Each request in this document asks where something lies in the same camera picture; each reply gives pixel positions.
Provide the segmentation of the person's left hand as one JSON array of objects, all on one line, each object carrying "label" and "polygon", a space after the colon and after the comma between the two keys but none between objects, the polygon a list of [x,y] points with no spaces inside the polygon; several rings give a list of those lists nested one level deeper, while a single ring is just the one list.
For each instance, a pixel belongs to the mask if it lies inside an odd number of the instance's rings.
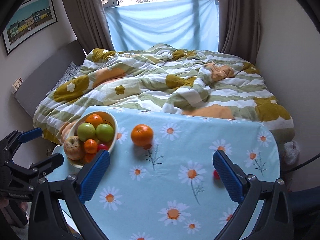
[{"label": "person's left hand", "polygon": [[7,217],[14,218],[27,214],[28,203],[19,200],[9,200],[1,196],[1,210]]}]

